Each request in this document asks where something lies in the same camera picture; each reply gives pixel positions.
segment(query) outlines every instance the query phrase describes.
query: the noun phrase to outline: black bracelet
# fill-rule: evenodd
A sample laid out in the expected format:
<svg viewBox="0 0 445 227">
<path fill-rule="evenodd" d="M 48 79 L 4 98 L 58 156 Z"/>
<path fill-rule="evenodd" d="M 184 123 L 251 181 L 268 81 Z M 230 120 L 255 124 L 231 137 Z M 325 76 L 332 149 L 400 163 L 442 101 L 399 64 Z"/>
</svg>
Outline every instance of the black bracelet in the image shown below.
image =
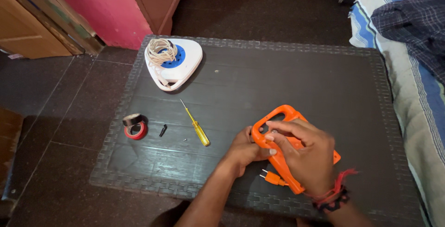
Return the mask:
<svg viewBox="0 0 445 227">
<path fill-rule="evenodd" d="M 336 198 L 334 201 L 322 202 L 322 203 L 314 202 L 313 206 L 320 212 L 331 213 L 341 208 L 348 201 L 349 201 L 348 190 L 346 189 L 346 187 L 342 186 L 339 192 L 339 197 Z"/>
</svg>

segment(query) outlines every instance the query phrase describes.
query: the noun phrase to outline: pink wall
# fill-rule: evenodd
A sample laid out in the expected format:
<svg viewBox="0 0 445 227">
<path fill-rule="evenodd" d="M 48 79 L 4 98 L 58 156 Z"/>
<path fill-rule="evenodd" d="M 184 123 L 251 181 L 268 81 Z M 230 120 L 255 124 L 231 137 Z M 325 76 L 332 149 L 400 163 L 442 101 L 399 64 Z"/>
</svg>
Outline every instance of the pink wall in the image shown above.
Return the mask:
<svg viewBox="0 0 445 227">
<path fill-rule="evenodd" d="M 153 34 L 135 0 L 65 0 L 108 45 L 139 49 Z"/>
</svg>

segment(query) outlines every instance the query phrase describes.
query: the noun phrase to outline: hand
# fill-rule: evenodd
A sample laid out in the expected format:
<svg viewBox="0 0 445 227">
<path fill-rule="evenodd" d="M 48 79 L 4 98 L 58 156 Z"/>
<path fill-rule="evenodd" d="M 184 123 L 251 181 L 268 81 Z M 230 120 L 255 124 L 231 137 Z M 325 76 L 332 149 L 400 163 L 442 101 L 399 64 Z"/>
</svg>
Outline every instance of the hand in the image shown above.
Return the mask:
<svg viewBox="0 0 445 227">
<path fill-rule="evenodd" d="M 266 139 L 274 141 L 281 149 L 292 176 L 311 195 L 323 195 L 334 187 L 332 177 L 335 140 L 326 132 L 300 119 L 291 122 L 268 121 Z M 287 137 L 300 139 L 304 148 L 296 150 Z"/>
<path fill-rule="evenodd" d="M 220 161 L 222 166 L 235 167 L 237 177 L 241 177 L 244 174 L 246 166 L 251 162 L 266 160 L 269 156 L 277 153 L 275 149 L 264 149 L 255 144 L 251 131 L 252 126 L 248 126 L 240 131 Z"/>
</svg>

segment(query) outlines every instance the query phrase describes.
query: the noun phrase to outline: white cable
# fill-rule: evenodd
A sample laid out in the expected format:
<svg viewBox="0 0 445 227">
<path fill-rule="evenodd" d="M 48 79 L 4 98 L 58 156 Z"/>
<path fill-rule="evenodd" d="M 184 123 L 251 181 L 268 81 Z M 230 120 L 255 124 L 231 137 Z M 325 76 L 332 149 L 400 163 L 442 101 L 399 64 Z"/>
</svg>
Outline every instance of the white cable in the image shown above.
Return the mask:
<svg viewBox="0 0 445 227">
<path fill-rule="evenodd" d="M 168 81 L 161 76 L 160 72 L 156 70 L 156 66 L 161 66 L 165 61 L 176 61 L 177 53 L 178 48 L 176 48 L 176 45 L 164 38 L 153 38 L 150 40 L 145 50 L 145 59 L 148 59 L 149 61 L 148 67 L 151 67 L 154 70 L 156 77 L 164 86 L 170 87 L 168 85 Z"/>
</svg>

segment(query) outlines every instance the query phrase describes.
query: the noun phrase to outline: wooden door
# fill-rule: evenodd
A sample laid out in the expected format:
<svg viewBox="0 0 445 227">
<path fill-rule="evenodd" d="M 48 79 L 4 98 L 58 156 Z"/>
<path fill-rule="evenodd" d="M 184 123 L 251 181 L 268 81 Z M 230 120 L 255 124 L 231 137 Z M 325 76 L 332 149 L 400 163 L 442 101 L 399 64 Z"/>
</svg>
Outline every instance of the wooden door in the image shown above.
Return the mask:
<svg viewBox="0 0 445 227">
<path fill-rule="evenodd" d="M 0 0 L 0 48 L 31 59 L 71 56 L 63 44 L 16 0 Z"/>
</svg>

